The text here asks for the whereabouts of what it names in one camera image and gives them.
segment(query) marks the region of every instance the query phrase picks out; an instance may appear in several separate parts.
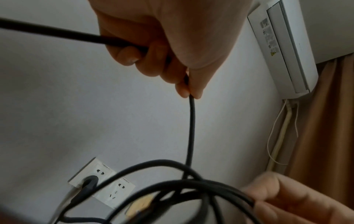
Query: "air conditioner label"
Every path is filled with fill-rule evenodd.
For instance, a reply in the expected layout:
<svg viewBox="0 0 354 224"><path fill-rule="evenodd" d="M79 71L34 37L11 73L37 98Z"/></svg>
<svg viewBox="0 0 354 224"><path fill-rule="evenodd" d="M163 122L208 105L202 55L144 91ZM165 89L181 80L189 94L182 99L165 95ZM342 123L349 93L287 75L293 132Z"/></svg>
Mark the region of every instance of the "air conditioner label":
<svg viewBox="0 0 354 224"><path fill-rule="evenodd" d="M260 25L263 29L263 35L264 35L265 40L266 40L268 47L270 49L270 54L273 56L279 52L279 47L278 47L278 42L277 42L277 39L275 38L274 32L273 32L271 26L269 25L268 18L262 20Z"/></svg>

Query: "white wall-mounted air conditioner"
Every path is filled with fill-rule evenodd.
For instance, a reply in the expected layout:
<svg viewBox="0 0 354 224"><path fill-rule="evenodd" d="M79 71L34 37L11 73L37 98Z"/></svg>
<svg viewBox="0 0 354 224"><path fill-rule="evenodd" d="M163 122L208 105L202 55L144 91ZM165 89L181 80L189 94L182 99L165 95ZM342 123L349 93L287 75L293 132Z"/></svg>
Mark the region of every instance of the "white wall-mounted air conditioner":
<svg viewBox="0 0 354 224"><path fill-rule="evenodd" d="M298 0L261 4L248 20L283 99L310 93L318 73Z"/></svg>

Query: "thin white cable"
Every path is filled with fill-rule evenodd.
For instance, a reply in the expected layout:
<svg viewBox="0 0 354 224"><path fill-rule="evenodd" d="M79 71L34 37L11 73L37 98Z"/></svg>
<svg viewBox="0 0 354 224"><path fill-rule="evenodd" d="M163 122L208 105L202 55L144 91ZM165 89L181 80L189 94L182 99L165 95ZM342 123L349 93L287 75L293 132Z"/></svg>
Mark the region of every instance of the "thin white cable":
<svg viewBox="0 0 354 224"><path fill-rule="evenodd" d="M300 102L298 101L296 107L296 117L295 117L295 130L296 130L296 137L299 137L299 132L298 132L298 115L299 115L299 107L300 107Z"/></svg>
<svg viewBox="0 0 354 224"><path fill-rule="evenodd" d="M275 159L273 159L273 157L271 156L270 151L269 151L269 140L270 140L270 137L272 137L272 134L273 134L273 131L274 131L274 126L275 126L275 124L277 123L277 120L279 119L281 113L283 112L283 110L284 110L284 108L285 108L285 105L287 104L287 101L288 101L288 100L285 100L285 101L284 101L284 105L283 105L283 107L281 108L281 110L280 110L280 112L279 112L277 118L275 119L275 121L274 121L274 123L273 123L273 127L272 127L272 130L270 131L270 134L269 134L269 137L268 137L268 141L267 141L267 152L268 152L269 158L270 158L271 160L273 160L273 162L275 162L276 164L279 164L279 165L282 165L282 166L287 166L287 164L279 163L279 162L277 162Z"/></svg>

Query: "curtain fold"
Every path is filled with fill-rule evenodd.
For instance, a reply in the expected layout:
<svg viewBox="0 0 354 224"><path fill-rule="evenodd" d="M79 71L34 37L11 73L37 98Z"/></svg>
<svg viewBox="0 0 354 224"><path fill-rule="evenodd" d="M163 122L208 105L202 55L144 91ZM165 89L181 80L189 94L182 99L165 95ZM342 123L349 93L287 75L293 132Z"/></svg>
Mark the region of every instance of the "curtain fold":
<svg viewBox="0 0 354 224"><path fill-rule="evenodd" d="M354 209L354 54L323 69L287 175Z"/></svg>

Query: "hand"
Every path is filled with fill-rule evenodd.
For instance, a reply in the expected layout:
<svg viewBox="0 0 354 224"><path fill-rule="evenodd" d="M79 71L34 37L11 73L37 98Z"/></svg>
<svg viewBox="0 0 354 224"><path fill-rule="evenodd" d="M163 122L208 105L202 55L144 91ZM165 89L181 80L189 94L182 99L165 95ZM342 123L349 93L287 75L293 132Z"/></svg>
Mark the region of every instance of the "hand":
<svg viewBox="0 0 354 224"><path fill-rule="evenodd" d="M354 223L350 208L277 173L259 176L244 192L256 201L254 213L264 224Z"/></svg>
<svg viewBox="0 0 354 224"><path fill-rule="evenodd" d="M148 46L107 46L122 65L135 64L147 76L160 75L184 98L196 99L230 53L251 0L89 0L101 35ZM172 58L166 65L166 57ZM189 68L189 85L183 82Z"/></svg>

